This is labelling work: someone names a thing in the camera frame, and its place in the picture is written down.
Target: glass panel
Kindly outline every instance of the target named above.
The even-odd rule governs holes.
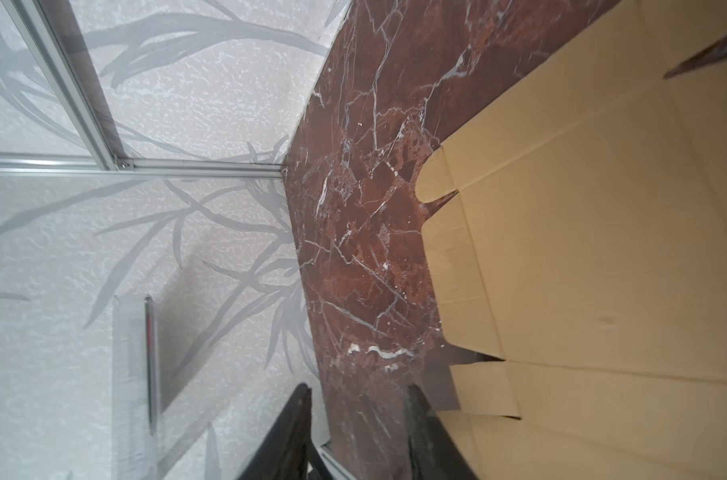
[[[1,2],[0,152],[89,155]]]
[[[129,158],[280,163],[348,4],[72,0],[75,28],[50,18],[82,35]]]

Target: open cardboard box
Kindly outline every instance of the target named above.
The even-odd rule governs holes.
[[[727,0],[624,0],[428,159],[452,367],[481,478],[727,478]]]

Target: red marble floor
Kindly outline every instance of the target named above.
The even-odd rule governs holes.
[[[409,478],[408,384],[454,409],[448,365],[483,360],[443,339],[419,169],[616,1],[353,0],[284,180],[332,449],[359,480]]]

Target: cardboard box flap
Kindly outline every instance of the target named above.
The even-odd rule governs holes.
[[[641,9],[668,70],[727,34],[727,0],[642,0]]]
[[[727,0],[620,3],[447,138],[445,155],[428,159],[426,178],[417,178],[417,198],[451,191],[444,184],[434,191],[436,180],[449,178],[445,168],[455,187],[470,185],[725,34]]]
[[[465,349],[502,357],[458,197],[426,221],[422,238],[445,339]]]
[[[473,426],[470,425],[470,417],[459,411],[438,412],[438,418],[443,427],[451,437],[459,453],[462,454],[467,464],[475,475],[481,476],[478,449],[475,447],[473,437]]]
[[[446,163],[443,147],[438,147],[419,171],[414,193],[417,200],[427,204],[456,190]]]
[[[667,84],[727,218],[727,61],[679,75]]]
[[[484,480],[704,480],[704,476],[562,436],[526,421],[469,416]]]
[[[452,365],[459,408],[473,415],[520,417],[507,377],[506,362],[480,362]]]
[[[505,359],[727,382],[727,231],[665,81],[459,197]]]
[[[525,422],[727,478],[727,385],[500,363]]]
[[[443,142],[456,187],[520,158],[665,72],[636,2],[620,3]],[[418,188],[421,182],[417,178]]]

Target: black object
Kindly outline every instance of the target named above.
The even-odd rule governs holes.
[[[239,480],[334,480],[310,439],[312,391],[296,386]],[[313,470],[307,474],[307,464]]]
[[[478,480],[416,385],[407,390],[406,424],[412,480]]]

